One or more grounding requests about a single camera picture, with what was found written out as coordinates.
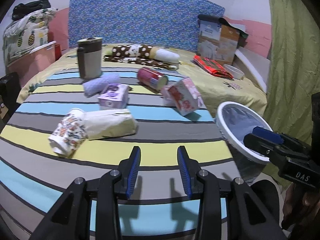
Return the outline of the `person right hand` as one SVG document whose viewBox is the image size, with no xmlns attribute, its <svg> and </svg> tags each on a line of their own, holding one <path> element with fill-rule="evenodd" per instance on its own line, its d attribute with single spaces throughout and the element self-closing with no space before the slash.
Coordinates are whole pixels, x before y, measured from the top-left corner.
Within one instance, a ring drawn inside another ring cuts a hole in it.
<svg viewBox="0 0 320 240">
<path fill-rule="evenodd" d="M 307 189 L 292 183 L 286 191 L 281 227 L 287 230 L 292 225 L 310 225 L 318 212 L 319 189 Z"/>
</svg>

